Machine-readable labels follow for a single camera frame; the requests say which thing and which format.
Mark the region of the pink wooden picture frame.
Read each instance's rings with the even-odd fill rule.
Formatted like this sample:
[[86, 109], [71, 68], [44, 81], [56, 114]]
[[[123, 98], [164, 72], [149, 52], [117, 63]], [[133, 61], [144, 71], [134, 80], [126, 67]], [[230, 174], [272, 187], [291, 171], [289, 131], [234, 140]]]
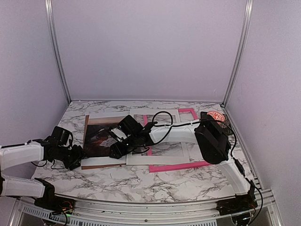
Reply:
[[[179, 113], [191, 113], [193, 119], [197, 119], [198, 116], [193, 108], [183, 108], [178, 109]], [[185, 169], [194, 169], [209, 166], [210, 163], [206, 161], [198, 161], [198, 162], [191, 162], [191, 163], [184, 163], [184, 164], [176, 164], [176, 165], [149, 165], [149, 173], [156, 173], [156, 172], [165, 172], [165, 171], [175, 171], [175, 170], [185, 170]]]

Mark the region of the white passe-partout mat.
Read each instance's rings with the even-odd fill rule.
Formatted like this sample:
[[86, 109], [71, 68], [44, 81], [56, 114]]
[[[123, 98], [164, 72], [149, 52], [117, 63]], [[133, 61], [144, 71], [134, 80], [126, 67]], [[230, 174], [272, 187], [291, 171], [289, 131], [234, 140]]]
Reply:
[[[178, 110], [164, 109], [163, 113], [156, 115], [160, 111], [160, 109], [132, 109], [130, 115], [143, 126], [151, 122], [153, 117], [159, 124], [170, 124], [171, 120], [174, 124], [181, 121]], [[128, 154], [127, 165], [176, 165], [190, 162], [187, 145], [183, 142], [161, 142], [151, 146], [145, 153], [142, 152], [144, 150], [142, 148], [138, 153]]]

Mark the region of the canyon landscape photo print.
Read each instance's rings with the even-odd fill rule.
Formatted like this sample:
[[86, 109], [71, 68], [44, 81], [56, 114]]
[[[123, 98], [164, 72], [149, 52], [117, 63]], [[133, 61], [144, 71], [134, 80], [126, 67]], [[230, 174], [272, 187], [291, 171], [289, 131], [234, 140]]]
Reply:
[[92, 118], [86, 117], [83, 151], [86, 157], [109, 157], [110, 146], [116, 142], [109, 134], [123, 119], [119, 117]]

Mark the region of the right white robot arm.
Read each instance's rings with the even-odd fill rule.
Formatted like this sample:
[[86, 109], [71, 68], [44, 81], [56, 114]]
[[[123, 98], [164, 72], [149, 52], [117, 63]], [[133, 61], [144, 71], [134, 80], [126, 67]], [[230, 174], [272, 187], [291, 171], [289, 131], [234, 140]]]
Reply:
[[142, 126], [131, 115], [127, 115], [117, 126], [109, 130], [116, 140], [110, 146], [109, 156], [119, 159], [129, 153], [164, 142], [194, 143], [199, 146], [203, 159], [216, 165], [230, 182], [235, 195], [233, 207], [243, 211], [251, 204], [254, 184], [245, 175], [242, 164], [233, 155], [235, 144], [221, 127], [224, 122], [204, 115], [198, 120], [185, 123], [159, 124], [152, 120]]

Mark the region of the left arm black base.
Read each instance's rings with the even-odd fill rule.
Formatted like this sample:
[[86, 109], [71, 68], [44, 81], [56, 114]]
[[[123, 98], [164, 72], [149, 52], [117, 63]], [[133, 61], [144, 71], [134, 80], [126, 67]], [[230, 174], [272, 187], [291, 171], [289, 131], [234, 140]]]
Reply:
[[60, 212], [73, 210], [73, 206], [75, 204], [74, 199], [56, 196], [55, 187], [51, 183], [40, 178], [35, 178], [35, 179], [41, 182], [45, 187], [43, 196], [41, 198], [35, 199], [34, 201], [35, 206], [47, 210], [52, 210], [57, 214]]

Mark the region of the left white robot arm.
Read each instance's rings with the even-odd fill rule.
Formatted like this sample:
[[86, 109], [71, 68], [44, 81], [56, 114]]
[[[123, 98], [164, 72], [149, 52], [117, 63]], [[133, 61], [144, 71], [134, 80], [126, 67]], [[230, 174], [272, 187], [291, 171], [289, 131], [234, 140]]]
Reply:
[[45, 139], [33, 139], [26, 143], [0, 147], [0, 195], [40, 198], [48, 209], [59, 206], [59, 198], [54, 195], [54, 186], [43, 179], [10, 177], [3, 171], [28, 162], [61, 161], [65, 169], [80, 166], [84, 158], [81, 146], [73, 144], [73, 134], [61, 127], [54, 127]]

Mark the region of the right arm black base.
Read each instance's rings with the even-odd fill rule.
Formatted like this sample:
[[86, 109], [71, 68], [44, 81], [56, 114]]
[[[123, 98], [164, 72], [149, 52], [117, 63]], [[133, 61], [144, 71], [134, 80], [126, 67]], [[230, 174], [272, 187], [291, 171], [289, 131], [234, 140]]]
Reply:
[[235, 195], [234, 198], [220, 200], [216, 204], [216, 210], [220, 216], [239, 213], [258, 207], [254, 194]]

